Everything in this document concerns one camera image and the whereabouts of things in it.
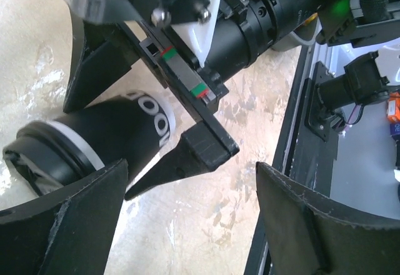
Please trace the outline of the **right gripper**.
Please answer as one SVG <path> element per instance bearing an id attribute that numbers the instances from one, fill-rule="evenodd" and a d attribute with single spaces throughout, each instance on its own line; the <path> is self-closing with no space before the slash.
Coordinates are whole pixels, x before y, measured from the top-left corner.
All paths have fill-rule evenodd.
<path id="1" fill-rule="evenodd" d="M 316 0 L 221 0 L 204 66 L 172 27 L 140 21 L 147 38 L 137 50 L 157 80 L 188 111 L 201 100 L 212 112 L 227 94 L 225 82 L 297 29 L 316 10 Z"/>

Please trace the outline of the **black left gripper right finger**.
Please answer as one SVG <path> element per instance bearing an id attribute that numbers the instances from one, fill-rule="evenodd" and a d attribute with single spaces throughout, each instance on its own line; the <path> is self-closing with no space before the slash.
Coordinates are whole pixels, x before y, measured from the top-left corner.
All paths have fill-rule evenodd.
<path id="1" fill-rule="evenodd" d="M 399 220 L 336 202 L 256 164 L 275 274 L 399 274 Z"/>

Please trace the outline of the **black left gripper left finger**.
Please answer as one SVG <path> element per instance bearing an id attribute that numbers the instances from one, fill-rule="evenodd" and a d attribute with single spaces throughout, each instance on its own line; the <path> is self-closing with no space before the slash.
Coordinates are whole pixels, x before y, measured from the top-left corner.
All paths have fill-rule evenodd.
<path id="1" fill-rule="evenodd" d="M 1 211 L 1 274 L 103 274 L 128 183 L 116 161 Z"/>

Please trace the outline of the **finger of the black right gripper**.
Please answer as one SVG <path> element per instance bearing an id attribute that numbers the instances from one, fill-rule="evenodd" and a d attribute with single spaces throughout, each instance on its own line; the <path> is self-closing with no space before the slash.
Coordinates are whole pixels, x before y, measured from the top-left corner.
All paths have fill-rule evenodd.
<path id="1" fill-rule="evenodd" d="M 181 134 L 174 149 L 165 154 L 126 193 L 125 200 L 137 196 L 166 183 L 211 173 L 239 152 L 236 142 L 226 132 L 221 140 L 201 121 Z"/>
<path id="2" fill-rule="evenodd" d="M 72 55 L 63 111 L 85 108 L 141 58 L 138 38 L 125 23 L 95 25 L 71 18 Z"/>

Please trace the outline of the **black paper coffee cup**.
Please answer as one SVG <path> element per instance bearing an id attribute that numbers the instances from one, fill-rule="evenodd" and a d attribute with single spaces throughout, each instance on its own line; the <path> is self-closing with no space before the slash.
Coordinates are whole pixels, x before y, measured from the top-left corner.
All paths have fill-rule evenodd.
<path id="1" fill-rule="evenodd" d="M 71 141 L 96 170 L 125 159 L 132 182 L 168 143 L 176 120 L 171 105 L 161 96 L 131 91 L 48 124 Z"/>

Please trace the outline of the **black plastic cup lid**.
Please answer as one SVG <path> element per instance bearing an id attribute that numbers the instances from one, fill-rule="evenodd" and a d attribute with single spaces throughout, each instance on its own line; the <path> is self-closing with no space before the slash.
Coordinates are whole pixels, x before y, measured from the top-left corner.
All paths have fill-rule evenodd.
<path id="1" fill-rule="evenodd" d="M 58 121 L 33 121 L 2 150 L 12 173 L 43 196 L 102 169 L 105 164 L 75 130 Z"/>

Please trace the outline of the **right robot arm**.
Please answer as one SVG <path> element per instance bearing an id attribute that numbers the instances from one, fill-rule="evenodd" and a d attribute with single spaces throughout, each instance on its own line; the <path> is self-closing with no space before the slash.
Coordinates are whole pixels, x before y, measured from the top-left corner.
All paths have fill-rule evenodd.
<path id="1" fill-rule="evenodd" d="M 72 61 L 65 113 L 85 108 L 142 59 L 195 125 L 126 195 L 210 173 L 239 152 L 214 117 L 225 82 L 313 15 L 321 45 L 399 36 L 399 0 L 65 0 Z"/>

